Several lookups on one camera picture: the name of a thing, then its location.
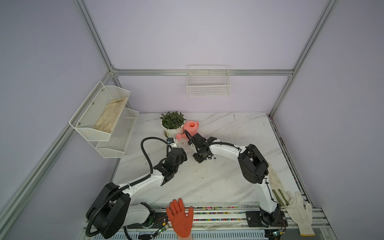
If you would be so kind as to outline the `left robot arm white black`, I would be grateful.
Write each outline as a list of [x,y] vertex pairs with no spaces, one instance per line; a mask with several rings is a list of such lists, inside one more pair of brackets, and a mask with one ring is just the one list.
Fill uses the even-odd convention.
[[187,154],[182,148],[173,148],[145,177],[121,186],[106,184],[86,214],[89,221],[86,236],[100,234],[109,239],[122,227],[152,227],[156,211],[146,202],[139,203],[138,198],[169,182],[186,160]]

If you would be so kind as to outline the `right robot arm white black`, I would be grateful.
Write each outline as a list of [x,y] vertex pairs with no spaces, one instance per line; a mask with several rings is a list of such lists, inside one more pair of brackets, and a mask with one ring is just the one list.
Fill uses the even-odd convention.
[[244,178],[254,185],[257,192],[261,225],[271,227],[278,222],[281,207],[269,187],[269,164],[255,145],[237,146],[214,137],[206,139],[198,133],[191,135],[186,130],[184,132],[188,145],[195,151],[193,157],[198,163],[215,159],[217,156],[237,161]]

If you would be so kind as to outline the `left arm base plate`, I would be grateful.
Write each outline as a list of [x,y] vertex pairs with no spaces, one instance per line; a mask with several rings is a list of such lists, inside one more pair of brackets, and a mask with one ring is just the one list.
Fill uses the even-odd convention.
[[142,224],[128,225],[128,229],[159,229],[168,221],[166,213],[152,213]]

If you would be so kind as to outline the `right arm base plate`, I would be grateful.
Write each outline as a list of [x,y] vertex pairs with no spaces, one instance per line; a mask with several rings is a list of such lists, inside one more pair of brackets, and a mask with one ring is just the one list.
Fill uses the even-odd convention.
[[268,214],[263,211],[247,211],[246,220],[248,227],[277,228],[288,225],[287,218],[282,211]]

